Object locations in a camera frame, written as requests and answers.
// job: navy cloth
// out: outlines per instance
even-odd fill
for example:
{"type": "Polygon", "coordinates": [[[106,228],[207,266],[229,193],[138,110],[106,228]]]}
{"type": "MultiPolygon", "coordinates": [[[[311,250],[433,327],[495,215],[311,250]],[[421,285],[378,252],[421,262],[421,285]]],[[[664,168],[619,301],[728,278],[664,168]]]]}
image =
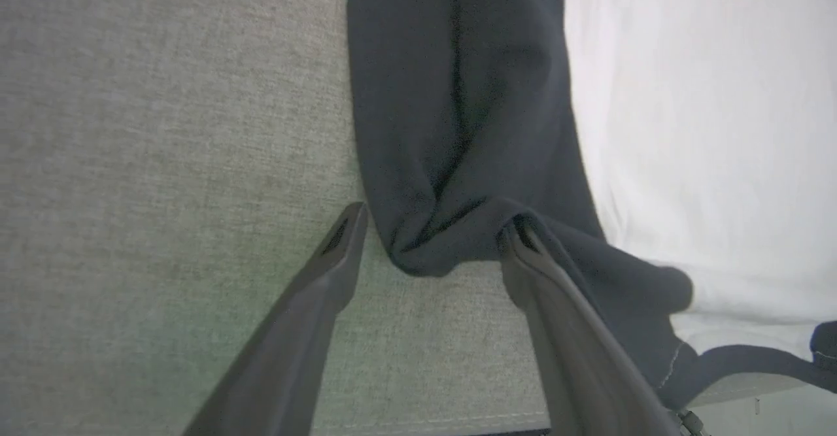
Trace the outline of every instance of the navy cloth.
{"type": "Polygon", "coordinates": [[[834,356],[833,326],[812,340],[814,363],[751,346],[697,356],[669,321],[690,304],[687,276],[607,245],[577,143],[563,0],[347,4],[358,158],[400,269],[442,276],[498,260],[504,225],[531,216],[668,407],[742,371],[837,391],[823,358],[834,356]]]}

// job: white fabric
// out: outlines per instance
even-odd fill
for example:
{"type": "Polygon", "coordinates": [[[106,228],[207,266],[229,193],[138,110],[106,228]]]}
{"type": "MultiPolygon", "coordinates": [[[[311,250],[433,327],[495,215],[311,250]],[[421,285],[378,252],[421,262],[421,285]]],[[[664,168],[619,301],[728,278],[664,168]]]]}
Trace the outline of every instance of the white fabric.
{"type": "Polygon", "coordinates": [[[837,0],[567,0],[607,240],[694,282],[699,353],[837,320],[837,0]]]}

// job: gray upholstered surface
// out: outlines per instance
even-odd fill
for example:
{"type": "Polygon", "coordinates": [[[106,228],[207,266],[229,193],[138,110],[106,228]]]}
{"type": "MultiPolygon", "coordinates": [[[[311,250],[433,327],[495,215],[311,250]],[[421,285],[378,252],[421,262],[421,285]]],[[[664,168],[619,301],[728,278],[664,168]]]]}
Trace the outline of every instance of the gray upholstered surface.
{"type": "MultiPolygon", "coordinates": [[[[345,0],[0,0],[0,433],[178,434],[362,197],[345,0]]],[[[316,434],[546,425],[494,264],[373,233],[316,434]]]]}

